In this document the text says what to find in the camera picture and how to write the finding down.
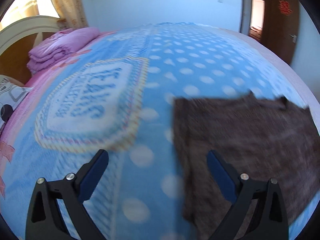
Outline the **brown knitted sweater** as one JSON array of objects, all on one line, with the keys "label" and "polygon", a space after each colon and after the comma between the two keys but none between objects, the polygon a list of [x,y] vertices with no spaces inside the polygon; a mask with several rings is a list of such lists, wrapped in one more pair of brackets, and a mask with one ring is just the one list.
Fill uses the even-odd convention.
[{"label": "brown knitted sweater", "polygon": [[174,145],[183,167],[183,217],[208,239],[230,208],[206,161],[215,150],[253,179],[276,178],[293,223],[319,191],[319,134],[310,109],[280,97],[176,99]]}]

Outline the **folded pink blanket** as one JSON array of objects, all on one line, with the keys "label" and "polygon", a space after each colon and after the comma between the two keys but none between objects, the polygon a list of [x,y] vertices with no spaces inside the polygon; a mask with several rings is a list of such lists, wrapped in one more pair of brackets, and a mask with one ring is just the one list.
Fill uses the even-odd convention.
[{"label": "folded pink blanket", "polygon": [[29,51],[27,68],[32,74],[46,69],[76,53],[99,34],[95,27],[58,31]]}]

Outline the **brown wooden door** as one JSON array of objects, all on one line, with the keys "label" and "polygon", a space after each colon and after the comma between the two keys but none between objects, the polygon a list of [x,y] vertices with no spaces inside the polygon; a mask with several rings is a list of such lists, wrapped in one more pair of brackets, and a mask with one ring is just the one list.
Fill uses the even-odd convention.
[{"label": "brown wooden door", "polygon": [[263,31],[260,43],[275,53],[287,64],[292,62],[296,43],[290,34],[298,36],[299,1],[286,0],[290,3],[292,14],[281,14],[279,0],[265,0]]}]

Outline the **cream and brown headboard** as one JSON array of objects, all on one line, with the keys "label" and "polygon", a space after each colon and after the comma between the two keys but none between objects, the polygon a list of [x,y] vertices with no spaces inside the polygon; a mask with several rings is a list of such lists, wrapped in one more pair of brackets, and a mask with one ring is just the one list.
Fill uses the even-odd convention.
[{"label": "cream and brown headboard", "polygon": [[27,83],[31,78],[28,53],[35,44],[60,30],[58,21],[51,16],[32,16],[1,30],[1,74]]}]

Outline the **red door decoration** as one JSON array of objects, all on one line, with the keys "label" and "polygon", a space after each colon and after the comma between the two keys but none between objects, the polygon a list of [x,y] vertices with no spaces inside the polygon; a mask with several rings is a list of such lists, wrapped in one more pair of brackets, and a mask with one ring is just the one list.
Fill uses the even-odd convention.
[{"label": "red door decoration", "polygon": [[286,0],[279,0],[278,8],[281,14],[284,14],[286,16],[289,16],[290,14],[292,14],[290,3]]}]

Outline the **patterned white pillow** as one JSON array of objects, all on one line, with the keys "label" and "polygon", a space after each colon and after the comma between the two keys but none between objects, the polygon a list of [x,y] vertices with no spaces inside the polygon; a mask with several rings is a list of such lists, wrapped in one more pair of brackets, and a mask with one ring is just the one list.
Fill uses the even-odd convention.
[{"label": "patterned white pillow", "polygon": [[0,108],[1,128],[8,122],[15,109],[32,90],[32,87],[21,87],[12,83],[8,77],[1,75]]}]

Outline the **patterned bed cover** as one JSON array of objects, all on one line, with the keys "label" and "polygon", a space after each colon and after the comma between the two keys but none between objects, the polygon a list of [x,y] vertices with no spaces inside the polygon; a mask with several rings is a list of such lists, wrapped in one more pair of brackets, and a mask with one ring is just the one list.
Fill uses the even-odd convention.
[{"label": "patterned bed cover", "polygon": [[[108,166],[84,207],[106,239],[198,239],[183,217],[176,99],[285,97],[310,109],[319,134],[319,102],[284,61],[242,34],[202,24],[99,34],[25,87],[33,89],[1,128],[1,216],[17,239],[25,239],[37,180],[62,180],[101,149]],[[319,191],[289,223],[289,239],[318,202]]]}]

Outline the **yellow floral curtain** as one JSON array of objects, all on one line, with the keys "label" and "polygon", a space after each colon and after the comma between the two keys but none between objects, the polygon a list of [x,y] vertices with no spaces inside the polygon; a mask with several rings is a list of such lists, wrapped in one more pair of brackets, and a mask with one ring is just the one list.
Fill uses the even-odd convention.
[{"label": "yellow floral curtain", "polygon": [[61,28],[88,26],[82,0],[14,0],[1,19],[1,29],[33,16],[58,18]]}]

